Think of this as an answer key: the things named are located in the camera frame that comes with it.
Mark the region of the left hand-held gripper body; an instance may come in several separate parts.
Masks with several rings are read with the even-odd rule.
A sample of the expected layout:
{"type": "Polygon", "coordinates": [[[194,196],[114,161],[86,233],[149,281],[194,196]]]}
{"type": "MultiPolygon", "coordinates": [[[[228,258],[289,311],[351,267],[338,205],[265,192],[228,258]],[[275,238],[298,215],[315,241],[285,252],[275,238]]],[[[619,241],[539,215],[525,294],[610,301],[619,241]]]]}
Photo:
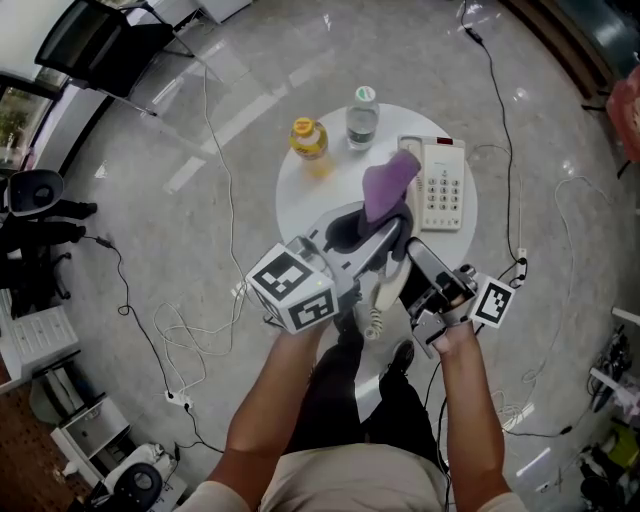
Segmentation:
{"type": "Polygon", "coordinates": [[[275,323],[296,334],[352,306],[359,274],[357,253],[341,253],[315,234],[274,245],[247,280],[275,323]]]}

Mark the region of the beige telephone handset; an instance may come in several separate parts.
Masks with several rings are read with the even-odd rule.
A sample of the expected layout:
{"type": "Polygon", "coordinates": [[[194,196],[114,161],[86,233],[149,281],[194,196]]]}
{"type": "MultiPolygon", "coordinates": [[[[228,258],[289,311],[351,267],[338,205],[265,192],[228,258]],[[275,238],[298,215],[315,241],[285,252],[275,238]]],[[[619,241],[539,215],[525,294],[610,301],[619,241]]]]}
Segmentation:
{"type": "Polygon", "coordinates": [[[370,306],[387,311],[398,299],[407,282],[412,264],[408,257],[396,262],[389,260],[377,271],[377,282],[371,292],[370,306]]]}

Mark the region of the purple cloth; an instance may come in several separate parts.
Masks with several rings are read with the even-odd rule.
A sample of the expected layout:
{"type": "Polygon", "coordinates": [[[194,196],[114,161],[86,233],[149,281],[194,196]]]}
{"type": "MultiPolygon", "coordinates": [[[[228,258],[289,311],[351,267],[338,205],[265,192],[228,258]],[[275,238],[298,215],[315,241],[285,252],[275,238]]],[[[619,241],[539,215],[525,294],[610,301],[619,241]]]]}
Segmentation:
{"type": "Polygon", "coordinates": [[[368,237],[387,221],[399,218],[400,234],[392,248],[392,259],[396,262],[404,259],[405,245],[414,228],[414,214],[406,202],[406,194],[420,170],[419,160],[408,150],[399,149],[386,164],[367,168],[363,176],[364,204],[358,234],[368,237]]]}

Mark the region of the person's left forearm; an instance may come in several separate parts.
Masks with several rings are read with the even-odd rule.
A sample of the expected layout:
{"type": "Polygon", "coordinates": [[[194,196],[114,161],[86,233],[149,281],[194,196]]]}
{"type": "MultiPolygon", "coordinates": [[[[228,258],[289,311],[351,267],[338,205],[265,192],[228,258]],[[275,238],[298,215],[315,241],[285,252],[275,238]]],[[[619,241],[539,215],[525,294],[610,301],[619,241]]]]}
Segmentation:
{"type": "Polygon", "coordinates": [[[319,342],[329,323],[297,334],[282,332],[235,413],[222,462],[276,461],[287,447],[301,409],[319,342]]]}

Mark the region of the round white table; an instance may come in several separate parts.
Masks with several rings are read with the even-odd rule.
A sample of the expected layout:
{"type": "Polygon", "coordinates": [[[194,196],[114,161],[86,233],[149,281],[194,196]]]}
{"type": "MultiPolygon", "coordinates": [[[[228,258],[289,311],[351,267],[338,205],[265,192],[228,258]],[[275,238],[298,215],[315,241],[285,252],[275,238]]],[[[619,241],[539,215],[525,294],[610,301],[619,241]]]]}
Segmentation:
{"type": "MultiPolygon", "coordinates": [[[[348,203],[364,201],[362,180],[366,169],[386,164],[399,150],[399,136],[448,137],[423,115],[390,104],[380,105],[376,135],[371,147],[365,151],[354,150],[347,142],[346,109],[335,110],[317,121],[324,125],[328,134],[333,170],[324,179],[317,179],[306,170],[292,149],[287,153],[276,191],[277,220],[284,241],[306,233],[324,213],[348,203]]],[[[413,235],[450,267],[462,263],[477,221],[477,191],[465,156],[464,163],[463,220],[458,231],[421,231],[415,178],[406,194],[406,202],[414,214],[413,235]]]]}

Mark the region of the person's black shoe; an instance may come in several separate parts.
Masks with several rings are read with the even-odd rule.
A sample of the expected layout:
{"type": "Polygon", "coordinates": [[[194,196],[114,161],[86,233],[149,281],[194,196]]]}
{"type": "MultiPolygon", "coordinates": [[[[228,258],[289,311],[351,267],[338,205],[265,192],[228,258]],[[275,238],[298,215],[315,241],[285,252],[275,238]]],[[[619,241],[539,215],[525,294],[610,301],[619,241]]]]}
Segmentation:
{"type": "Polygon", "coordinates": [[[415,348],[412,340],[403,340],[399,342],[393,350],[392,359],[382,374],[382,378],[389,375],[405,376],[414,360],[414,355],[415,348]]]}
{"type": "Polygon", "coordinates": [[[361,344],[363,342],[354,308],[336,315],[333,318],[333,323],[338,332],[337,343],[339,345],[361,344]]]}

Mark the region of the person's left black shoe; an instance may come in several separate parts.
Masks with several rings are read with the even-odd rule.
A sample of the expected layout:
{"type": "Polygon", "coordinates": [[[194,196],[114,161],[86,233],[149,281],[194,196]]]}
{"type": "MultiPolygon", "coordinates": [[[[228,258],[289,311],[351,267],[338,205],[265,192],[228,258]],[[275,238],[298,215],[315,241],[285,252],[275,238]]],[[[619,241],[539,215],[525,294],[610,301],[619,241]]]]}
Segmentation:
{"type": "Polygon", "coordinates": [[[337,343],[339,345],[361,344],[363,342],[354,308],[336,315],[333,318],[333,323],[338,332],[337,343]]]}

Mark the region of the yellow juice bottle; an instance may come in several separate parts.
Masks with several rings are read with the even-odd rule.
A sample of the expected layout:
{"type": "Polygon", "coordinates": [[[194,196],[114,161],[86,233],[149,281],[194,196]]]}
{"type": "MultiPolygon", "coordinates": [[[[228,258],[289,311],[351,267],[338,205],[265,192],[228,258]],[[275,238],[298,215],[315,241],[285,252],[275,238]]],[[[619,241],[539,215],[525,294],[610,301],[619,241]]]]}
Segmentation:
{"type": "Polygon", "coordinates": [[[296,119],[289,135],[289,144],[313,177],[324,179],[332,172],[328,134],[321,122],[308,117],[296,119]]]}

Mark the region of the person's black trousers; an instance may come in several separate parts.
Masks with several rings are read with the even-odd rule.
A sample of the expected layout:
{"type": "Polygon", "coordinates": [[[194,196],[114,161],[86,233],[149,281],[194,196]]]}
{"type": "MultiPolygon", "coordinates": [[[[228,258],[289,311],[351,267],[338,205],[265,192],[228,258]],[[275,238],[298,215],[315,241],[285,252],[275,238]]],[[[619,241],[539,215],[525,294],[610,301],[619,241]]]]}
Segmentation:
{"type": "Polygon", "coordinates": [[[401,370],[388,370],[379,383],[381,401],[359,417],[355,377],[364,338],[357,328],[340,333],[313,370],[296,426],[285,452],[370,442],[408,451],[434,464],[440,457],[428,412],[401,370]]]}

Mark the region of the person's beige shirt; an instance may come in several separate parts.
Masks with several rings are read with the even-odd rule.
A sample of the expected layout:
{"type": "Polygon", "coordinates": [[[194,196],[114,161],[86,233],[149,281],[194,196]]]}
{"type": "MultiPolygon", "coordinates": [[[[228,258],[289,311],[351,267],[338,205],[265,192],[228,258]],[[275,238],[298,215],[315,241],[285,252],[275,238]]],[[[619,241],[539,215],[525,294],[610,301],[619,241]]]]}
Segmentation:
{"type": "Polygon", "coordinates": [[[444,512],[445,479],[432,462],[381,444],[281,457],[258,512],[444,512]]]}

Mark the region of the small white shelf unit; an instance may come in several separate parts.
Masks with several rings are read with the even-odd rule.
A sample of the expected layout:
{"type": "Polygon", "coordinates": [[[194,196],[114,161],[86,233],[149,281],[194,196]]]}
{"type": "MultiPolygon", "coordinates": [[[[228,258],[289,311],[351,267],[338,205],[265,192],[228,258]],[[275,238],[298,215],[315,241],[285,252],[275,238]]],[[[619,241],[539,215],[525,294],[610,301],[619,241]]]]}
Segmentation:
{"type": "Polygon", "coordinates": [[[94,487],[109,473],[97,466],[98,456],[106,455],[106,448],[126,434],[129,427],[114,401],[104,397],[56,428],[51,438],[67,460],[65,472],[77,473],[94,487]]]}

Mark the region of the white drawer cabinet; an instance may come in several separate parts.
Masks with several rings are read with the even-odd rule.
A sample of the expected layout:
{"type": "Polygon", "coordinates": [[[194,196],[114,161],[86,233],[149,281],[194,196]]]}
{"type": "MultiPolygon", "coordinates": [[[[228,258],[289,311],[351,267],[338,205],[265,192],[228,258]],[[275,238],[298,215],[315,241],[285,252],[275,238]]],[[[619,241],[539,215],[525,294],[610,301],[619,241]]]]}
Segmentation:
{"type": "Polygon", "coordinates": [[[8,372],[0,395],[28,382],[35,372],[73,353],[78,345],[62,305],[17,319],[0,307],[0,361],[8,372]]]}

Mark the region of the black swivel chair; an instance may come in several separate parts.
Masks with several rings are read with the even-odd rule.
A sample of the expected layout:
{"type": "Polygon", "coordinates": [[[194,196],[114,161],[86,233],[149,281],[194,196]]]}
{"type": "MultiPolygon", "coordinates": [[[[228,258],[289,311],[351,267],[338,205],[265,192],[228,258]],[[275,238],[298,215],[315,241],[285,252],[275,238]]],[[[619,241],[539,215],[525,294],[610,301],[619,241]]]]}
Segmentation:
{"type": "Polygon", "coordinates": [[[48,309],[55,297],[69,300],[71,293],[56,270],[62,261],[71,259],[69,252],[53,257],[49,248],[26,259],[10,259],[7,254],[0,254],[0,291],[9,294],[10,317],[17,319],[48,309]]]}

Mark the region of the dark wooden step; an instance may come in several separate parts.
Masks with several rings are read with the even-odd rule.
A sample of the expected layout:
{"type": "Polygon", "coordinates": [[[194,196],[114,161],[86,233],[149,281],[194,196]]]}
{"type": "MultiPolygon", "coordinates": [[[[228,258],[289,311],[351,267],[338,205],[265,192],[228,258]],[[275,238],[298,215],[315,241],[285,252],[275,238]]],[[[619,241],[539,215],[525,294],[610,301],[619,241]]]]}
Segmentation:
{"type": "Polygon", "coordinates": [[[499,0],[556,58],[584,99],[604,97],[615,82],[601,52],[557,0],[499,0]]]}

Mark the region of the black mesh office chair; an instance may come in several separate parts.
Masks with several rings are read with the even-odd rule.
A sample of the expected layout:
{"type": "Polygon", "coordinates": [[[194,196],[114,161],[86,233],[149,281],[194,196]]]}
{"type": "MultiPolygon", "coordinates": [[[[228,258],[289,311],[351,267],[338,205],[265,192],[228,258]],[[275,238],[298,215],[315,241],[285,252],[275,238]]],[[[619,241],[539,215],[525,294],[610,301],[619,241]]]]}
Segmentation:
{"type": "Polygon", "coordinates": [[[169,53],[175,41],[186,44],[146,0],[117,7],[74,0],[45,37],[35,63],[155,117],[131,95],[154,58],[169,53]]]}

